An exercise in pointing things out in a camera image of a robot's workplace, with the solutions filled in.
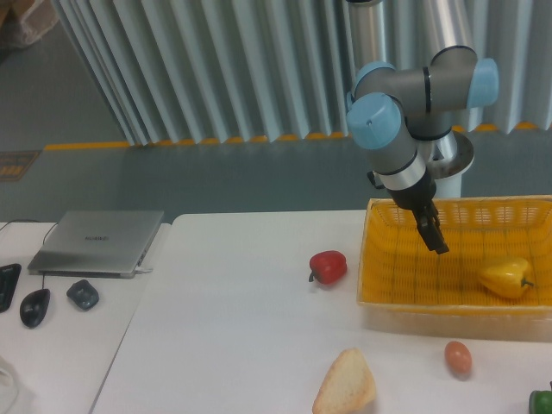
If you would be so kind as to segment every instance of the laptop lid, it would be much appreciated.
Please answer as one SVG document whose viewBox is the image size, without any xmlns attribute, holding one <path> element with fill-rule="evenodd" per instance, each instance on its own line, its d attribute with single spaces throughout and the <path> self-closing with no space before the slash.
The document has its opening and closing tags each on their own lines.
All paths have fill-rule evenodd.
<svg viewBox="0 0 552 414">
<path fill-rule="evenodd" d="M 163 211 L 68 211 L 29 273 L 133 277 L 162 219 Z"/>
</svg>

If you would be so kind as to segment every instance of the computer mouse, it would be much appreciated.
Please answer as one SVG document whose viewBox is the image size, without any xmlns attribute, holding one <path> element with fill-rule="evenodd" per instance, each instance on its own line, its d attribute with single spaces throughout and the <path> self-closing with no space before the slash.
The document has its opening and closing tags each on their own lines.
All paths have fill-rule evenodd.
<svg viewBox="0 0 552 414">
<path fill-rule="evenodd" d="M 73 283 L 67 291 L 67 297 L 72 299 L 72 301 L 83 311 L 93 308 L 100 299 L 97 290 L 94 289 L 94 286 L 86 279 Z"/>
<path fill-rule="evenodd" d="M 21 302 L 19 316 L 28 328 L 36 328 L 41 324 L 50 303 L 50 290 L 40 289 L 29 293 Z"/>
</svg>

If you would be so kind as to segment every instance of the laptop logo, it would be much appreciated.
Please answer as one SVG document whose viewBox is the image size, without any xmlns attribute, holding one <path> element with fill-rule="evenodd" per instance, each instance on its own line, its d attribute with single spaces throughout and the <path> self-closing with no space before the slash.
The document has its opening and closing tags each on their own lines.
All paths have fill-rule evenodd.
<svg viewBox="0 0 552 414">
<path fill-rule="evenodd" d="M 85 240 L 93 242 L 106 242 L 110 239 L 108 235 L 88 235 L 85 237 Z"/>
</svg>

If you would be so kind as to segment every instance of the yellow bell pepper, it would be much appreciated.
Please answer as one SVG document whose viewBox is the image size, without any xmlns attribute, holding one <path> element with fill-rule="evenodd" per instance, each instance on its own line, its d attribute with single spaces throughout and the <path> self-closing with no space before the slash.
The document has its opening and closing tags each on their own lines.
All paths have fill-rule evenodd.
<svg viewBox="0 0 552 414">
<path fill-rule="evenodd" d="M 486 260 L 479 273 L 479 281 L 502 298 L 521 298 L 533 284 L 525 278 L 530 270 L 526 259 L 515 256 Z"/>
</svg>

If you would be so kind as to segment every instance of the yellow basket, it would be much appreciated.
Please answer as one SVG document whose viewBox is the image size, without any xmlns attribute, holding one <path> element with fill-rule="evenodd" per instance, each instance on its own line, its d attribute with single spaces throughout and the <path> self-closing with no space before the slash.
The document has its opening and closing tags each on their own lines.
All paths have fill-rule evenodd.
<svg viewBox="0 0 552 414">
<path fill-rule="evenodd" d="M 357 300 L 394 311 L 512 315 L 552 310 L 552 196 L 435 200 L 450 251 L 425 247 L 411 212 L 392 200 L 367 208 Z M 484 259 L 514 255 L 535 283 L 505 299 L 478 280 Z"/>
</svg>

